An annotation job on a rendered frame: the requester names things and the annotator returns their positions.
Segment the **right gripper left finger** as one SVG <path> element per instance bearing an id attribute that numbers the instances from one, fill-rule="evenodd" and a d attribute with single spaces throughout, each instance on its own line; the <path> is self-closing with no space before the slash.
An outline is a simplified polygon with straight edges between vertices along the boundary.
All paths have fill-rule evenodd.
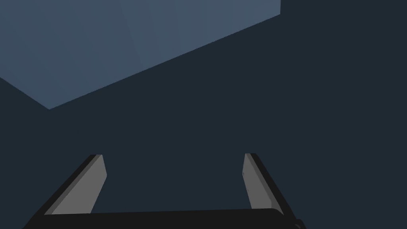
<path id="1" fill-rule="evenodd" d="M 90 155 L 56 192 L 45 215 L 91 213 L 107 178 L 102 155 Z"/>

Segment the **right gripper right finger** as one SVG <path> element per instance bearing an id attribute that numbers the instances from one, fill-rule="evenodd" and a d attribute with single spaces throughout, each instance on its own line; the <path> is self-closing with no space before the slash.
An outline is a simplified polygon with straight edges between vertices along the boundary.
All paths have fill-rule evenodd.
<path id="1" fill-rule="evenodd" d="M 285 214 L 282 193 L 255 153 L 244 155 L 242 177 L 252 209 L 271 208 Z"/>

